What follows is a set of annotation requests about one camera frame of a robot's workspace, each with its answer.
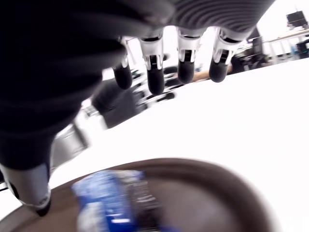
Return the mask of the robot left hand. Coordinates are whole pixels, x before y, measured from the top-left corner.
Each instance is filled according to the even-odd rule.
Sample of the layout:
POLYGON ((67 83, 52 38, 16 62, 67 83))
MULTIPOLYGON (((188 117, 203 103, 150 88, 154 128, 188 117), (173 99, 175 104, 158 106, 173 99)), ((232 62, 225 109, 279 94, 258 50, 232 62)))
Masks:
POLYGON ((140 83, 124 90, 113 79, 105 80, 100 84, 91 103, 102 115, 106 128, 111 129, 153 107, 156 103, 176 97, 173 92, 157 96, 147 95, 147 90, 139 90, 139 87, 141 87, 140 83))

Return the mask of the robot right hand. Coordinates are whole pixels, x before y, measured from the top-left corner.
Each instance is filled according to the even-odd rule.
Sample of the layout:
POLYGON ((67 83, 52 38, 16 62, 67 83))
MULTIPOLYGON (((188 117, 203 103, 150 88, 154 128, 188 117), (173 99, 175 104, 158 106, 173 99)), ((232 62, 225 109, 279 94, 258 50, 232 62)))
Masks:
POLYGON ((163 28, 178 29, 178 78, 191 81, 195 51, 218 29, 209 75, 221 82, 239 44, 270 0, 3 0, 0 3, 0 171, 26 208, 45 216, 51 204, 55 136, 116 69, 130 87, 122 39, 139 39, 152 94, 163 92, 163 28))

